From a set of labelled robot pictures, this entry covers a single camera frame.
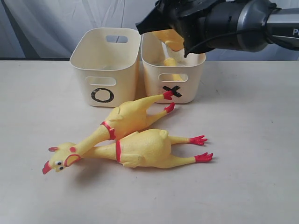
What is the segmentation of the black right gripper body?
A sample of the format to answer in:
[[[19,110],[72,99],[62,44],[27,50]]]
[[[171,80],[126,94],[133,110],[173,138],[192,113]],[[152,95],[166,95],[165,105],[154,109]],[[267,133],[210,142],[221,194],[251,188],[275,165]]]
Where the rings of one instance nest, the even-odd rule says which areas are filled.
[[[139,34],[175,30],[184,39],[185,56],[210,51],[204,43],[204,20],[209,12],[209,0],[158,0],[144,19],[136,23]]]

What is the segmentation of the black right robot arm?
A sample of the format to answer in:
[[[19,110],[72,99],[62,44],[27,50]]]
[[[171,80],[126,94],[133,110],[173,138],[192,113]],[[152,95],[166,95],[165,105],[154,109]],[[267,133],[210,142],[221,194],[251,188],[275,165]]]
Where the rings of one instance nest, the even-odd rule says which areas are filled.
[[[185,54],[214,49],[258,52],[269,44],[299,49],[299,10],[268,0],[159,0],[136,28],[175,30]]]

